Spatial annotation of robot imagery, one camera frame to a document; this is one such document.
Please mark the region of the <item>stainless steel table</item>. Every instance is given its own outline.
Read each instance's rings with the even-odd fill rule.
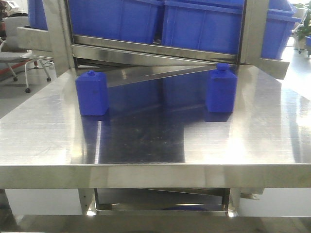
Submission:
[[[131,78],[117,74],[110,90]],[[66,72],[0,120],[0,188],[311,187],[311,104],[254,66],[240,67],[223,122],[201,103],[160,100],[81,117],[75,77]]]

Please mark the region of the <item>blue storage bin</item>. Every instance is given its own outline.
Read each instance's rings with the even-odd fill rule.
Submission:
[[[69,0],[75,34],[153,43],[162,1]]]
[[[31,28],[48,29],[42,0],[28,0],[28,19]]]
[[[106,75],[90,70],[76,79],[82,116],[102,116],[109,107]]]
[[[294,24],[299,21],[298,18],[268,14],[261,57],[281,59]]]
[[[296,9],[288,0],[270,0],[268,13],[292,17],[296,13]]]
[[[237,54],[242,8],[167,1],[162,44]]]
[[[306,45],[311,46],[311,35],[306,36]]]
[[[213,113],[232,113],[238,78],[229,64],[217,64],[217,70],[208,73],[206,107]]]

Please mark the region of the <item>floor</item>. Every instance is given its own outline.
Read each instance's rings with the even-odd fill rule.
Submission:
[[[54,65],[45,63],[45,66],[53,81],[56,78]],[[44,70],[41,67],[39,69],[33,69],[33,67],[27,72],[31,89],[29,94],[25,93],[26,80],[23,66],[15,70],[18,76],[17,82],[13,81],[10,73],[0,76],[2,80],[0,81],[0,119],[49,84]]]
[[[282,89],[292,89],[298,94],[311,100],[311,58],[307,52],[298,54],[292,47],[287,47],[283,59],[290,61],[290,66],[284,80],[281,80]],[[52,81],[56,74],[53,66],[48,67]],[[0,81],[0,118],[19,106],[48,83],[42,69],[29,71],[29,83],[32,92],[25,93],[25,75],[18,74],[19,80],[7,78]],[[260,200],[241,199],[241,216],[311,216],[311,188],[267,188]]]

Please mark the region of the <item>office chair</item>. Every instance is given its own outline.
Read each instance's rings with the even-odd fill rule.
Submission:
[[[5,24],[5,32],[6,32],[6,40],[1,40],[2,43],[0,45],[0,63],[5,63],[9,69],[11,70],[13,74],[13,80],[17,81],[17,75],[13,71],[12,67],[9,65],[9,63],[19,63],[19,62],[25,62],[25,78],[26,78],[26,93],[30,93],[31,90],[29,88],[28,84],[28,76],[27,76],[27,67],[29,63],[35,62],[35,59],[27,59],[25,56],[27,55],[26,52],[14,52],[14,51],[20,51],[20,48],[18,47],[17,42],[17,27],[24,27],[28,26],[28,17],[10,17],[10,18],[4,18],[3,19]],[[7,45],[10,52],[2,52],[2,48],[4,45]],[[44,64],[41,60],[38,60],[40,64],[42,65],[46,75],[48,76],[47,81],[51,81],[51,78],[48,74],[48,71],[46,70]]]
[[[293,36],[293,38],[295,40],[295,44],[296,44],[296,46],[298,48],[298,53],[299,54],[301,54],[301,48],[300,48],[300,45],[299,45],[299,40],[298,40],[297,32],[298,32],[299,28],[305,26],[304,25],[304,21],[306,19],[307,13],[308,13],[308,9],[301,8],[301,9],[297,9],[296,13],[293,15],[293,17],[295,17],[295,18],[301,19],[300,22],[295,23],[294,28],[292,30],[292,36]]]

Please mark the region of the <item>metal frame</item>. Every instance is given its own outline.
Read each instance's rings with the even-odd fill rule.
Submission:
[[[269,0],[245,1],[238,55],[73,35],[68,1],[43,0],[43,3],[57,75],[74,67],[75,58],[120,66],[195,66],[216,62],[254,64],[279,79],[284,78],[288,68],[287,62],[261,58]]]

